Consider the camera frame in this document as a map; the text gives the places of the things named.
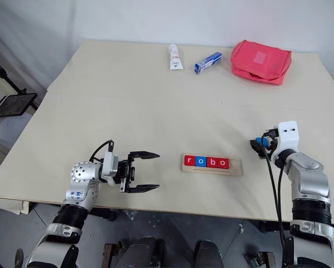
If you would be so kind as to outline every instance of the red pouch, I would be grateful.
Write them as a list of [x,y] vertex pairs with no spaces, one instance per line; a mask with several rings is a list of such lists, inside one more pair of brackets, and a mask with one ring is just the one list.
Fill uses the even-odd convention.
[[253,81],[282,85],[291,52],[244,40],[231,53],[233,73]]

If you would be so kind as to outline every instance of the white tube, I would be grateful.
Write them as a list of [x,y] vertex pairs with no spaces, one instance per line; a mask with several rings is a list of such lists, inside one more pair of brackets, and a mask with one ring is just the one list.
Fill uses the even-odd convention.
[[170,70],[183,70],[182,61],[179,57],[177,45],[172,44],[168,47]]

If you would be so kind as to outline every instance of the toothpaste tube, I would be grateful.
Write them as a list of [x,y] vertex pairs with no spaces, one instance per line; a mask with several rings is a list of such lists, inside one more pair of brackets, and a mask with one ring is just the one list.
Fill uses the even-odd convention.
[[183,70],[182,61],[179,57],[177,45],[172,44],[168,47],[170,70]]
[[207,68],[209,68],[210,66],[220,61],[221,55],[222,54],[220,52],[216,52],[212,54],[211,56],[207,57],[206,59],[199,61],[198,63],[195,64],[194,71],[197,74],[201,73],[202,71],[205,71]]

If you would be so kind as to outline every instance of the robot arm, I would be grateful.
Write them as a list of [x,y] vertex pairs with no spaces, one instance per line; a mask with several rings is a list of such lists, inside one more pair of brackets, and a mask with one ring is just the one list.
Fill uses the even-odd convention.
[[285,241],[283,267],[310,265],[334,268],[334,228],[331,226],[330,187],[323,165],[298,151],[298,126],[282,122],[264,134],[271,139],[271,161],[283,167],[292,183],[292,237]]
[[122,193],[143,193],[159,187],[154,184],[130,187],[134,180],[134,159],[152,159],[159,155],[145,151],[131,152],[128,159],[119,161],[118,156],[112,153],[113,141],[111,143],[103,160],[93,162],[91,157],[90,161],[79,162],[72,168],[65,200],[28,258],[26,267],[75,267],[79,253],[75,244],[79,242],[84,221],[98,198],[100,183],[111,186],[120,184]]

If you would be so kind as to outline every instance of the white table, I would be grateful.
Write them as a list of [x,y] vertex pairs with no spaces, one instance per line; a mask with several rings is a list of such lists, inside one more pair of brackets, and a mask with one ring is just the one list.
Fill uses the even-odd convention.
[[[325,166],[334,223],[334,82],[319,57],[293,53],[284,84],[275,86],[234,76],[231,50],[221,47],[178,46],[185,69],[169,71],[167,47],[84,42],[3,162],[0,197],[60,203],[72,166],[111,138],[122,158],[137,150],[160,154],[134,162],[134,185],[161,186],[122,194],[101,185],[99,207],[276,220],[266,163],[249,140],[281,121],[296,120],[299,149]],[[216,51],[222,62],[196,75],[194,64]],[[236,155],[243,176],[184,173],[184,152]],[[292,219],[291,211],[284,175],[285,221]]]

